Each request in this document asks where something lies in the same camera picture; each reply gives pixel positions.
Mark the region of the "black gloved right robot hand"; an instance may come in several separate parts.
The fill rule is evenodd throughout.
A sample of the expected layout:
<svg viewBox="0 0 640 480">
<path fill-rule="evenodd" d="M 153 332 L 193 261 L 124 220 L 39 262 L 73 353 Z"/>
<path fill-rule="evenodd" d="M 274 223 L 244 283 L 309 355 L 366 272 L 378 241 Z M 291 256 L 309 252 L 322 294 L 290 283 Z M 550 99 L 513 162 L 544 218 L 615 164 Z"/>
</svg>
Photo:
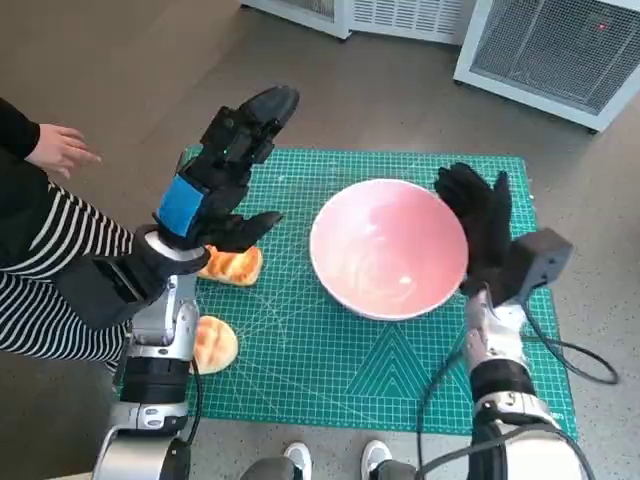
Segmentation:
<svg viewBox="0 0 640 480">
<path fill-rule="evenodd" d="M 464 230 L 468 265 L 461 291 L 472 297 L 496 279 L 509 250 L 512 197 L 508 174 L 499 172 L 490 185 L 468 164 L 458 162 L 438 170 L 434 187 Z"/>
</svg>

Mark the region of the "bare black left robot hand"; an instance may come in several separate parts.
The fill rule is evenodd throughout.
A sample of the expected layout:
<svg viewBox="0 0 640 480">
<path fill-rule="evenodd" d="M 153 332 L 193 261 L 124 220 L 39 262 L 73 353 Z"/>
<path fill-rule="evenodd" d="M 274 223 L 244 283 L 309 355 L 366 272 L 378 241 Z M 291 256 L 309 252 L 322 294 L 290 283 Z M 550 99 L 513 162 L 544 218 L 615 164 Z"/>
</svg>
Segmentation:
<svg viewBox="0 0 640 480">
<path fill-rule="evenodd" d="M 274 86 L 237 108 L 219 109 L 200 139 L 200 153 L 179 162 L 154 213 L 167 244 L 242 253 L 282 219 L 277 211 L 245 218 L 234 210 L 248 193 L 252 167 L 270 156 L 299 99 L 296 89 Z"/>
</svg>

